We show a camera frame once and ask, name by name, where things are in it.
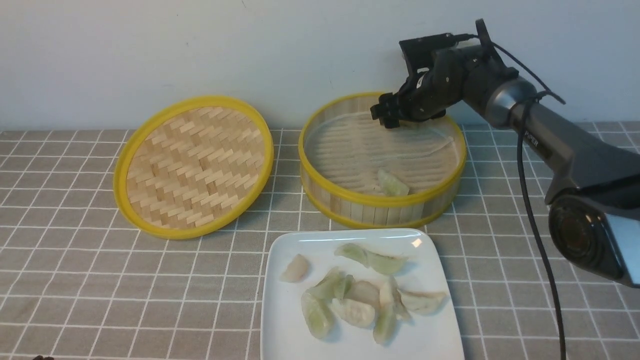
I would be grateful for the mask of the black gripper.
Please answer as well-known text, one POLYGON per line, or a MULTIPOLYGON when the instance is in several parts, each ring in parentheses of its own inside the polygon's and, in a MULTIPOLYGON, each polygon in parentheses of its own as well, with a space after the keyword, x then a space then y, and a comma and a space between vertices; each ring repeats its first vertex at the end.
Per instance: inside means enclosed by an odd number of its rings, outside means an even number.
POLYGON ((491 96, 506 80, 506 66, 500 57, 482 47, 446 48, 434 56, 432 68, 410 89, 383 93, 370 107, 371 117, 380 120, 385 129, 399 128, 400 121, 442 117, 460 101, 486 116, 491 96))

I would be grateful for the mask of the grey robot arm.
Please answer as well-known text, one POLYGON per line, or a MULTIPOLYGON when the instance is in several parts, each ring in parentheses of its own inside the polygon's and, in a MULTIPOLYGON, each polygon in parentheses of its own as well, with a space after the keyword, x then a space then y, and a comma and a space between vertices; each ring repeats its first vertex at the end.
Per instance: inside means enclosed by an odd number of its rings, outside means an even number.
POLYGON ((542 105, 551 91, 538 91, 494 50, 442 48, 406 62, 419 71, 398 92, 379 97, 373 119, 393 129, 400 121, 442 117, 462 101, 490 126, 514 130, 553 173, 545 202, 557 250, 584 271, 639 287, 638 153, 610 145, 542 105))

